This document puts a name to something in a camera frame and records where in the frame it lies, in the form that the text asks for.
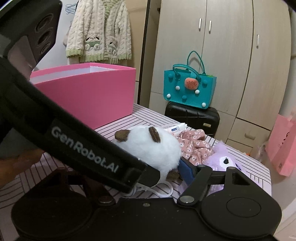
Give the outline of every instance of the stuffed animal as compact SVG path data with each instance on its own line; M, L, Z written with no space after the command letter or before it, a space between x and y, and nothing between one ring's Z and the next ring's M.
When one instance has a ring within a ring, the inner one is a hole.
M223 142L218 142L213 150L214 154L205 160L205 165L211 167L214 171L226 171L227 167L236 167L246 174L246 171L238 164L235 157L228 152L227 146ZM223 185L212 185L208 194L222 189Z
M159 127L135 126L131 130L119 130L113 142L159 170L160 183L179 165L181 148L178 140Z

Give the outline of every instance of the white fluffy cardigan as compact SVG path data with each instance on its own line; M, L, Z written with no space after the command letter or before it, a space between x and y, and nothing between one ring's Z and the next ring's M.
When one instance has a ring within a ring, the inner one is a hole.
M79 62L131 59L131 28L124 0L80 0L69 30L67 58Z

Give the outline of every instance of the bag handle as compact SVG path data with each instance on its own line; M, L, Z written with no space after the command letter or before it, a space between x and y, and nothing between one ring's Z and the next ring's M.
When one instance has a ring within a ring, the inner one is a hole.
M196 53L197 54L197 56L198 56L198 58L200 59L200 63L202 64L202 69L204 70L204 72L202 73L202 74L205 74L206 75L206 73L205 73L205 66L204 66L204 64L203 64L203 61L202 61L202 58L200 57L200 55L196 52L196 51L191 51L190 53L189 53L189 55L188 55L188 57L187 57L187 65L189 66L189 57L190 57L190 55L192 54L192 53Z
M199 73L195 69L193 69L192 67L185 65L185 64L174 64L173 65L173 71L175 72L176 76L180 77L180 74L176 71L176 67L182 67L182 68L186 68L188 70L191 70L193 73L196 74L196 78L200 79Z

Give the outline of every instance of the wardrobe door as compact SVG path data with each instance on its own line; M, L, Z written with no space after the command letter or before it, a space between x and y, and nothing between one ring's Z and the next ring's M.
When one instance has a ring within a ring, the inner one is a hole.
M250 70L237 117L268 130L279 112L289 73L291 26L282 0L254 0Z
M202 59L206 73L217 77L211 106L232 116L247 79L252 33L252 0L207 0Z
M186 64L192 50L202 52L206 8L207 0L162 0L152 92L163 94L165 70L172 69L173 64ZM192 61L191 66L198 70L197 59Z

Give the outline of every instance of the brown plush ear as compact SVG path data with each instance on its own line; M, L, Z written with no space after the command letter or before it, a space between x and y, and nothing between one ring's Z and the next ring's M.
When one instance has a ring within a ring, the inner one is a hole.
M160 143L160 137L159 137L159 134L157 132L157 130L155 129L155 127L149 127L149 133L152 137L152 140L154 142L157 142L157 143Z
M128 140L130 130L119 130L115 132L115 139L122 142Z

